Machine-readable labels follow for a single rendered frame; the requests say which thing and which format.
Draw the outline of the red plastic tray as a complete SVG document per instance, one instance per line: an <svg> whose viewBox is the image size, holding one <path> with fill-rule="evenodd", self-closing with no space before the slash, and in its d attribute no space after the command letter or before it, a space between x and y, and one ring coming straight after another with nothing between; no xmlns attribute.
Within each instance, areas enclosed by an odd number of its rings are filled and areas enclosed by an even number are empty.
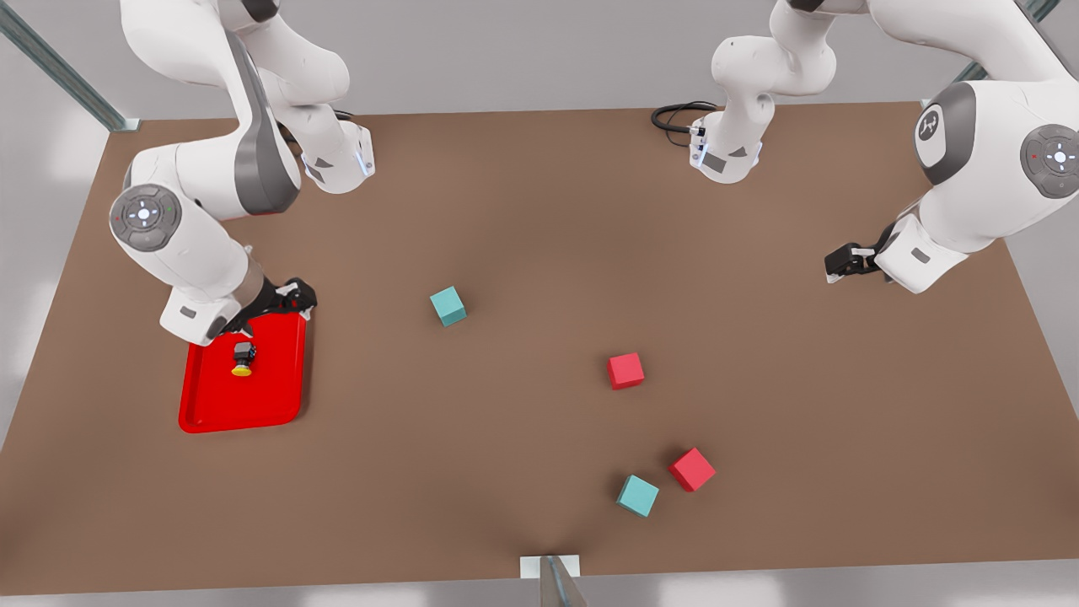
<svg viewBox="0 0 1079 607"><path fill-rule="evenodd" d="M254 337L228 333L209 346L192 345L186 358L179 427L220 432L289 423L302 404L308 319L268 314L251 322ZM252 374L231 374L233 346L255 343Z"/></svg>

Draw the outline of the teal cube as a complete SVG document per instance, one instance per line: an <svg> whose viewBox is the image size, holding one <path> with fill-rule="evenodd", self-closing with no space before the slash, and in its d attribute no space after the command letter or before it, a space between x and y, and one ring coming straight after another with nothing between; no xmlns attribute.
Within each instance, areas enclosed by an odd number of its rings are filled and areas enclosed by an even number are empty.
<svg viewBox="0 0 1079 607"><path fill-rule="evenodd" d="M658 499L659 488L636 474L625 477L615 503L636 516L647 518Z"/></svg>
<svg viewBox="0 0 1079 607"><path fill-rule="evenodd" d="M467 316L464 303L455 287L443 288L442 291L433 293L429 300L443 327L454 325Z"/></svg>

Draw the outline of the red cube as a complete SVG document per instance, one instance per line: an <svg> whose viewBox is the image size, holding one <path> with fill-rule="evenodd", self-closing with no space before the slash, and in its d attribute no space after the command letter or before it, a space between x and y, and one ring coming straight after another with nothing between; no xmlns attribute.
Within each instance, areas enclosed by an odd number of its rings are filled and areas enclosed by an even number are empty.
<svg viewBox="0 0 1079 607"><path fill-rule="evenodd" d="M606 362L606 373L612 389L633 387L645 380L640 355L636 351L610 357Z"/></svg>
<svg viewBox="0 0 1079 607"><path fill-rule="evenodd" d="M697 449L689 449L681 454L674 463L668 465L668 472L674 477L679 487L686 492L697 492L707 481L716 475L718 470Z"/></svg>

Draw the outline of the silver frame post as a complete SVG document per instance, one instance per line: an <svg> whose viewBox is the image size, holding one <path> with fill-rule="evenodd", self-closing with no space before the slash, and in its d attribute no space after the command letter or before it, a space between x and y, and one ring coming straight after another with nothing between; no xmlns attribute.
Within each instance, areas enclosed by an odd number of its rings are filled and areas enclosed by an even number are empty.
<svg viewBox="0 0 1079 607"><path fill-rule="evenodd" d="M77 101L88 114L111 133L135 133L139 130L140 120L123 116L112 104L93 88L62 54L51 47L17 12L0 0L0 35L24 56L55 82L71 99Z"/></svg>
<svg viewBox="0 0 1079 607"><path fill-rule="evenodd" d="M521 556L519 571L540 580L540 607L588 607L577 585L581 556Z"/></svg>

